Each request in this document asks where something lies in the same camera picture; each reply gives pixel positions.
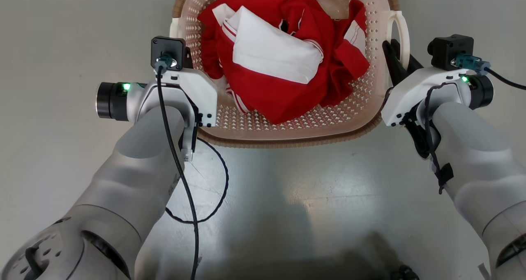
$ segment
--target laundry basket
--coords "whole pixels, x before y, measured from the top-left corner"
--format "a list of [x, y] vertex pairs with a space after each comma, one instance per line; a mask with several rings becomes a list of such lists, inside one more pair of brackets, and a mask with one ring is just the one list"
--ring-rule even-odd
[[[201, 33], [197, 16], [216, 0], [177, 0], [170, 37], [181, 37], [190, 47], [194, 67], [202, 70]], [[200, 137], [224, 147], [306, 147], [358, 138], [380, 122], [380, 108], [388, 76], [382, 43], [390, 40], [393, 20], [400, 31], [403, 60], [408, 61], [409, 41], [398, 0], [360, 0], [366, 7], [366, 58], [370, 68], [350, 82], [353, 93], [338, 106], [317, 106], [302, 117], [273, 125], [257, 112], [242, 114], [231, 98], [218, 94], [217, 126], [202, 127]], [[331, 18], [348, 18], [350, 0], [318, 0]]]

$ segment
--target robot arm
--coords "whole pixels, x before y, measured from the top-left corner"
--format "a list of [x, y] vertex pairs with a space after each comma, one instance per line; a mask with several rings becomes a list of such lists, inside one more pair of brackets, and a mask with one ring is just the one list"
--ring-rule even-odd
[[491, 81], [449, 64], [462, 51], [472, 53], [472, 38], [437, 39], [430, 44], [433, 67], [423, 68], [412, 57], [408, 71], [397, 65], [396, 41], [385, 42], [395, 75], [383, 120], [405, 126], [419, 155], [430, 157], [440, 189], [486, 245], [492, 279], [526, 279], [526, 169], [505, 137], [473, 111], [491, 103]]
[[[180, 53], [183, 49], [183, 40], [152, 41], [152, 66], [154, 55], [169, 52], [175, 58], [163, 74], [162, 88], [182, 166], [183, 160], [191, 160], [197, 127], [215, 126], [217, 100], [207, 76], [180, 67], [186, 57]], [[155, 80], [102, 83], [96, 106], [100, 117], [134, 125], [66, 215], [13, 255], [1, 272], [2, 280], [134, 278], [137, 254], [180, 176], [168, 146]]]

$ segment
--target red fabric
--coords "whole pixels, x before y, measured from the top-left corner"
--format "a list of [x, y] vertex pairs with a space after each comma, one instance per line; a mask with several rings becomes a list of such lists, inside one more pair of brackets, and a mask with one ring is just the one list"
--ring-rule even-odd
[[[289, 24], [288, 33], [313, 40], [323, 50], [323, 61], [308, 84], [300, 84], [250, 71], [232, 62], [233, 42], [225, 36], [212, 9], [226, 3], [233, 11], [241, 6], [279, 27]], [[334, 21], [316, 0], [217, 0], [199, 15], [206, 27], [201, 41], [201, 60], [211, 78], [226, 77], [248, 108], [255, 108], [274, 124], [282, 123], [314, 108], [339, 104], [352, 93], [349, 82], [369, 68], [360, 50], [344, 40], [353, 20], [365, 29], [363, 3], [352, 0], [349, 18]]]

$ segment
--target basket rim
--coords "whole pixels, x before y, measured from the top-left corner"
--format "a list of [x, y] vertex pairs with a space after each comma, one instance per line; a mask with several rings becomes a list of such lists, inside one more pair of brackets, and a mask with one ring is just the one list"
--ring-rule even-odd
[[[175, 1], [171, 13], [172, 18], [181, 17], [182, 7], [184, 6], [185, 2], [186, 0]], [[388, 2], [391, 10], [400, 10], [400, 3], [398, 2], [398, 0], [388, 0]], [[318, 138], [301, 138], [298, 140], [286, 141], [241, 141], [212, 136], [212, 134], [207, 133], [203, 128], [199, 128], [199, 137], [211, 144], [218, 145], [220, 147], [236, 147], [243, 149], [279, 149], [287, 147], [312, 147], [314, 145], [331, 144], [360, 138], [361, 136], [373, 130], [376, 126], [378, 126], [378, 124], [382, 122], [382, 116], [380, 114], [380, 111], [381, 108], [380, 110], [378, 110], [378, 113], [376, 113], [376, 115], [371, 121], [369, 121], [367, 124], [363, 125], [357, 130], [353, 130], [346, 133], [334, 134], [331, 136], [322, 136]]]

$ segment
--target floor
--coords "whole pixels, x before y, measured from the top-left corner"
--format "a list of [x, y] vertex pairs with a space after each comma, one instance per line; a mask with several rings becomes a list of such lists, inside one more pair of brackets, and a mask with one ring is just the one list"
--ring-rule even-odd
[[[129, 123], [98, 119], [99, 82], [147, 82], [150, 39], [175, 0], [0, 0], [0, 264], [62, 216]], [[400, 0], [411, 52], [475, 38], [475, 54], [519, 80], [524, 0]], [[526, 163], [526, 93], [503, 84], [480, 113]], [[301, 149], [218, 148], [231, 173], [222, 209], [201, 225], [199, 279], [382, 278], [405, 263], [422, 279], [481, 279], [484, 245], [438, 195], [408, 133], [380, 125], [355, 141]], [[198, 214], [220, 197], [222, 167], [199, 144], [186, 174]], [[168, 205], [188, 217], [182, 187]], [[137, 259], [139, 279], [188, 279], [191, 226], [164, 216]]]

